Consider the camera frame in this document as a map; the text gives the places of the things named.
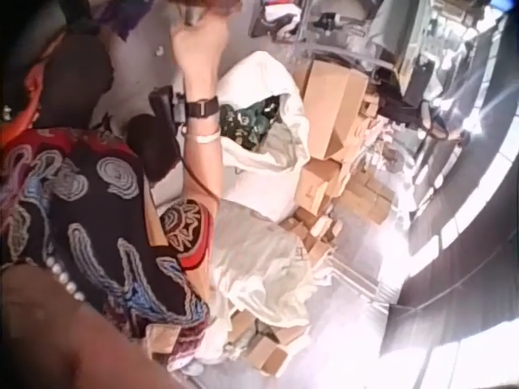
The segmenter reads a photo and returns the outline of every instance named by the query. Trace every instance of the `dark hair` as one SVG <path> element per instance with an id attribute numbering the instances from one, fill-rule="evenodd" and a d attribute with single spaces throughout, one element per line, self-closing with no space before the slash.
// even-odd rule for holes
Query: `dark hair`
<path id="1" fill-rule="evenodd" d="M 87 129 L 93 110 L 113 80 L 109 54 L 97 36 L 66 34 L 45 65 L 41 112 L 35 126 Z"/>
<path id="2" fill-rule="evenodd" d="M 178 141 L 154 116 L 134 116 L 123 129 L 127 145 L 141 159 L 150 183 L 162 180 L 180 161 Z"/>

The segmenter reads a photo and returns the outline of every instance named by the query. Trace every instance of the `hand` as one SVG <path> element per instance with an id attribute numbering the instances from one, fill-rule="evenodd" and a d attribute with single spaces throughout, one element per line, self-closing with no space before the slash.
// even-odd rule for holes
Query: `hand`
<path id="1" fill-rule="evenodd" d="M 194 27 L 182 25 L 172 31 L 173 54 L 191 100 L 214 96 L 221 54 L 228 39 L 227 18 L 212 12 Z"/>
<path id="2" fill-rule="evenodd" d="M 25 89 L 29 95 L 29 100 L 38 99 L 43 89 L 43 70 L 45 64 L 37 63 L 25 77 Z"/>

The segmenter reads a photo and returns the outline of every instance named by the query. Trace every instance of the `green patterned fabric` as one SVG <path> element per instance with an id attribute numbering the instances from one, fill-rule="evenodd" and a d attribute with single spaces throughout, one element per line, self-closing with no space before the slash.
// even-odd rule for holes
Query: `green patterned fabric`
<path id="1" fill-rule="evenodd" d="M 280 99 L 272 96 L 244 109 L 220 106 L 221 134 L 250 152 L 257 152 L 274 122 L 280 122 Z"/>

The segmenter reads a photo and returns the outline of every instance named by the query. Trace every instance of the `patterned blouse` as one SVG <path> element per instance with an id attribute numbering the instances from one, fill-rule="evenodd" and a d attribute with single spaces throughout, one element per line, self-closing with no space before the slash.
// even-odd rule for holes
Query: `patterned blouse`
<path id="1" fill-rule="evenodd" d="M 109 133 L 26 130 L 2 150 L 2 271 L 20 263 L 49 270 L 131 338 L 150 323 L 179 326 L 174 364 L 192 356 L 208 325 L 208 306 L 185 271 L 204 261 L 213 222 L 194 200 L 161 217 L 170 244 L 150 246 L 144 171 Z"/>

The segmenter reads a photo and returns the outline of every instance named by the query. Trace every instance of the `wall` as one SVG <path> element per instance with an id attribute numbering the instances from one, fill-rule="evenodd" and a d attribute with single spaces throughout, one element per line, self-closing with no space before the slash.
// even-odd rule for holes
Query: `wall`
<path id="1" fill-rule="evenodd" d="M 415 256 L 417 274 L 391 309 L 377 371 L 385 387 L 519 383 L 518 80 L 517 26 L 510 18 L 481 108 L 489 112 L 483 136 L 439 193 L 435 223 L 423 229 L 438 246 Z M 470 222 L 474 208 L 481 211 Z M 445 226 L 456 230 L 452 237 Z"/>

